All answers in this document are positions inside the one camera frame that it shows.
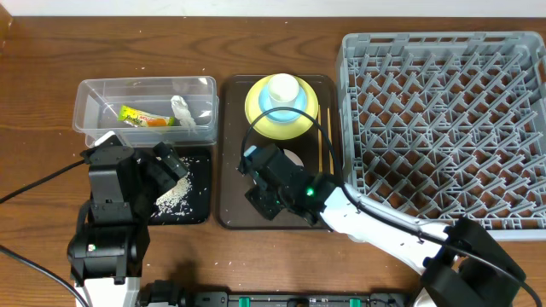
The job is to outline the white bowl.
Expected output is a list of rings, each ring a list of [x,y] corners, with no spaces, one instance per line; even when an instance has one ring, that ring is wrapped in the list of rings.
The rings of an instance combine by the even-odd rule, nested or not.
[[[296,165],[304,166],[304,163],[303,163],[302,159],[296,153],[294,153],[294,152],[292,152],[292,151],[290,151],[288,149],[284,149],[283,152]]]

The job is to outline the rice pile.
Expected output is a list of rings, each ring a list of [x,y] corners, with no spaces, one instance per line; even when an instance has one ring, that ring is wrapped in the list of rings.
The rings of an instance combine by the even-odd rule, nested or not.
[[[189,203],[190,193],[194,190],[194,172],[192,168],[198,162],[195,156],[182,157],[182,162],[188,167],[188,173],[181,178],[177,185],[160,196],[156,202],[156,212],[152,218],[174,217],[178,222],[182,217],[189,217],[195,210]]]

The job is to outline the yellow green snack wrapper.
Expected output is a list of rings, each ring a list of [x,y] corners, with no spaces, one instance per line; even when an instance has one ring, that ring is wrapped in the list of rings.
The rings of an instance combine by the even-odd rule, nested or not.
[[[119,110],[118,121],[133,127],[164,127],[173,126],[175,119],[147,113],[133,107],[122,106]]]

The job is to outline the white tissue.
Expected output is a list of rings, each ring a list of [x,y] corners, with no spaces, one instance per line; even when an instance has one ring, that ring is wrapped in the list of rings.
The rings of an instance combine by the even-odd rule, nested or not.
[[[192,131],[195,130],[195,120],[189,111],[187,102],[181,96],[173,96],[171,98],[171,109],[181,127]]]

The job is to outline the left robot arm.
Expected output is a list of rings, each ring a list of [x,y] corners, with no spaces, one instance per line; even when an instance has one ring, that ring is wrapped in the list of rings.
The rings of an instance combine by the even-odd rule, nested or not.
[[[134,306],[156,200],[188,173],[174,148],[125,145],[113,133],[81,154],[90,198],[67,247],[78,306]]]

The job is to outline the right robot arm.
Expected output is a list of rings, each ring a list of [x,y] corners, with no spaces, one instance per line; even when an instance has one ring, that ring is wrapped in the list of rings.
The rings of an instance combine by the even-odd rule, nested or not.
[[[280,148],[251,146],[238,170],[255,182],[247,200],[268,220],[286,210],[369,243],[420,276],[414,306],[510,306],[526,274],[482,226],[426,222],[359,193],[333,175],[310,174]]]

